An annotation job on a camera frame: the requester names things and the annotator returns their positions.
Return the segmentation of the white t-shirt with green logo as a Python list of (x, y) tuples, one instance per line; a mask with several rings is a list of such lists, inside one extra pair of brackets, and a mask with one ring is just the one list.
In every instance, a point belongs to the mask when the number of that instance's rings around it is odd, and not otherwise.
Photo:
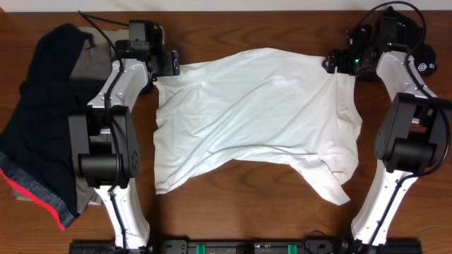
[(355, 78), (327, 73), (321, 63), (320, 56), (261, 48), (159, 78), (157, 193), (236, 159), (289, 165), (324, 200), (345, 204), (362, 119)]

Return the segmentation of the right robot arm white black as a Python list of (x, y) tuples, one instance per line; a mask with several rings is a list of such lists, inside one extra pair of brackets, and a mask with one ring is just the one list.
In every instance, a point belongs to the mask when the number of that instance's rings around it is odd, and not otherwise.
[(414, 46), (406, 26), (391, 18), (348, 31), (348, 50), (333, 50), (322, 62), (361, 80), (381, 79), (392, 105), (374, 143), (376, 175), (366, 200), (353, 219), (350, 233), (338, 240), (307, 238), (310, 253), (422, 253), (416, 238), (387, 237), (406, 192), (417, 179), (434, 173), (451, 149), (451, 101), (439, 99), (418, 73)]

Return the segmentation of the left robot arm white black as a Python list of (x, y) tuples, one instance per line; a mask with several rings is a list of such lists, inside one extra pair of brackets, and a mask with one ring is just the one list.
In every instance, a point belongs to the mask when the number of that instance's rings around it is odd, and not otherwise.
[(72, 161), (104, 203), (113, 243), (73, 243), (71, 253), (151, 253), (150, 225), (136, 190), (141, 152), (131, 112), (146, 86), (180, 73), (179, 53), (161, 44), (123, 40), (99, 93), (69, 115)]

